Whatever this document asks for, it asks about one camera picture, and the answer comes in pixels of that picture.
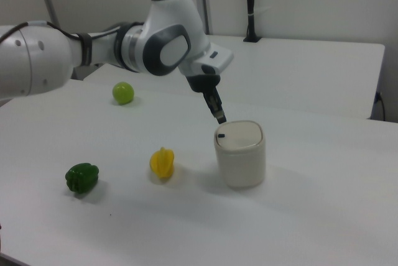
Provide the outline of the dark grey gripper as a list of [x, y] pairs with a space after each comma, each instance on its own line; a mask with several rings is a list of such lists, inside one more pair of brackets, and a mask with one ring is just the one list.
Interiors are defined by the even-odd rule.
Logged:
[[192, 91], [203, 93], [203, 97], [208, 105], [213, 117], [219, 124], [226, 122], [226, 116], [222, 108], [222, 101], [216, 89], [221, 80], [220, 75], [196, 75], [188, 76], [187, 81]]

